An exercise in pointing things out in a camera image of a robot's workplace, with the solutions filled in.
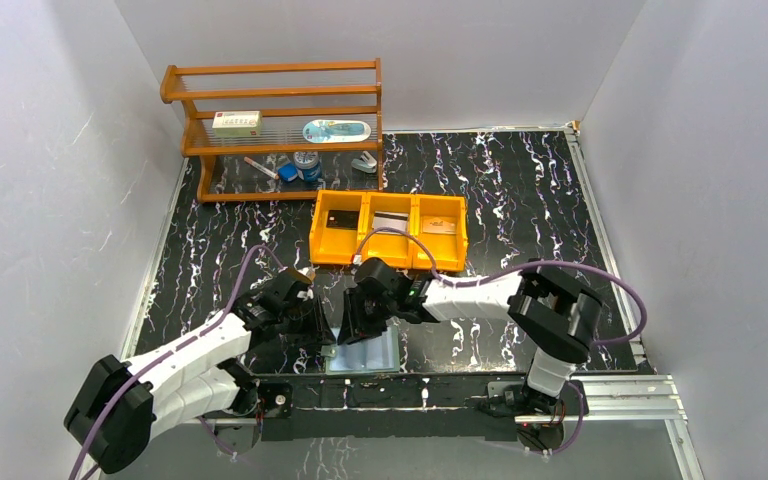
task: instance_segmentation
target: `black card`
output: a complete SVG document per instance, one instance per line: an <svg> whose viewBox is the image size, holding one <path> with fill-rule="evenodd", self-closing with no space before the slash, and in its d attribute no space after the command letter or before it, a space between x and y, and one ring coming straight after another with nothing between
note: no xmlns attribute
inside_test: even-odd
<svg viewBox="0 0 768 480"><path fill-rule="evenodd" d="M360 212L348 210L329 210L328 221L325 226L328 228L344 228L347 230L357 230Z"/></svg>

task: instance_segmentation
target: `pen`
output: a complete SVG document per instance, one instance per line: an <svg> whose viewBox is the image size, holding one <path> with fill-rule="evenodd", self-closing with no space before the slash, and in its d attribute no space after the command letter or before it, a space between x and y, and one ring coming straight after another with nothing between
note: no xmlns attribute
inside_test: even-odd
<svg viewBox="0 0 768 480"><path fill-rule="evenodd" d="M261 165L261 164L259 164L259 163L255 162L254 160L252 160L252 159L251 159L251 158L249 158L249 157L243 157L243 160L245 160L245 161L246 161L246 163L248 163L248 164L249 164L249 165L251 165L252 167L254 167L254 168L256 168L256 169L260 170L261 172L263 172L263 173L265 173L265 174L267 174L267 175L269 175L269 176L270 176L270 177L272 177L273 179L275 179L275 180L278 180L278 174L277 174L277 173L275 173L275 172L273 172L272 170L270 170L270 169L268 169L268 168L264 167L263 165Z"/></svg>

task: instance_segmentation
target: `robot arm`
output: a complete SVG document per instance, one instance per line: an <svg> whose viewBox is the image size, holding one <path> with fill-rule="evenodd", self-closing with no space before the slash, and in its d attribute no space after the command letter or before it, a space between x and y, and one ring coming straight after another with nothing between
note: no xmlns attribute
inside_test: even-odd
<svg viewBox="0 0 768 480"><path fill-rule="evenodd" d="M370 258L358 267L355 282L357 287L345 293L340 343L380 335L391 316L410 323L457 318L513 321L537 345L522 389L528 407L522 408L544 412L554 406L577 365L588 360L602 308L595 291L551 267L481 283L480 277L409 278ZM457 286L459 282L477 286Z"/></svg>
<svg viewBox="0 0 768 480"><path fill-rule="evenodd" d="M311 281L285 269L260 289L237 298L204 325L163 347L125 361L112 355L93 365L64 420L83 443L105 404L137 372L144 373L122 396L93 439L90 455L106 473L133 462L160 433L216 410L249 413L257 406L256 380L236 357L279 334L299 345L329 345L334 336L325 322Z"/></svg>

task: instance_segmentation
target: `black marble tabletop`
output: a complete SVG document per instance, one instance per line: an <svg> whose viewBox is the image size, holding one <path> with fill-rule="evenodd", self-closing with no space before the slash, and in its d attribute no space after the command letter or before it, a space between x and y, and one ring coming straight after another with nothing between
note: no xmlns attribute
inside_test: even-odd
<svg viewBox="0 0 768 480"><path fill-rule="evenodd" d="M472 132L386 135L386 191L462 195L467 200L469 250L464 274L489 274L529 258L568 260L604 268L581 184L563 132ZM326 178L362 185L349 167L355 155L322 154ZM265 164L275 156L259 157ZM162 259L149 297L136 353L143 353L201 325L228 301L243 256L254 245L271 247L285 265L309 266L312 201L200 205L198 159L191 159L175 206ZM213 188L230 191L252 169L223 168ZM243 287L275 272L260 256ZM598 334L625 333L610 285L582 277L607 299ZM332 326L342 318L342 292L352 285L346 269L320 268L315 288ZM533 343L512 322L464 318L443 324L399 321L401 371L496 372L526 370ZM256 373L321 373L316 353L280 340L248 352ZM636 370L628 345L600 347L585 370Z"/></svg>

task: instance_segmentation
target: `orange wooden rack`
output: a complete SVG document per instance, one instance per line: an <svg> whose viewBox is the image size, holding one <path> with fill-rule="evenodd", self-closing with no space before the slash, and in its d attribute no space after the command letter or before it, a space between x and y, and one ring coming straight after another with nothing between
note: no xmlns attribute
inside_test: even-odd
<svg viewBox="0 0 768 480"><path fill-rule="evenodd" d="M334 72L352 70L374 70L374 82L351 85L290 86L276 88L227 88L237 83L235 78L249 74L278 74L288 72ZM199 82L191 80L205 76L223 76L226 82ZM313 96L357 96L375 95L375 104L367 106L329 106L302 108L261 109L261 136L256 138L218 138L212 129L216 111L198 110L197 101L256 99L274 97ZM181 154L185 157L198 156L201 159L201 179L198 187L198 201L226 202L251 200L304 200L316 198L316 190L285 192L237 192L215 193L210 191L211 179L219 155L246 155L267 153L292 153L302 151L377 151L378 190L383 181L383 141L381 129L381 60L367 62L322 62L288 63L271 65L233 65L219 67L177 67L170 65L160 85L160 97L164 103L181 102L186 114L184 135L181 138ZM302 136L304 125L316 118L343 118L363 120L372 127L372 136L363 142L352 143L310 143Z"/></svg>

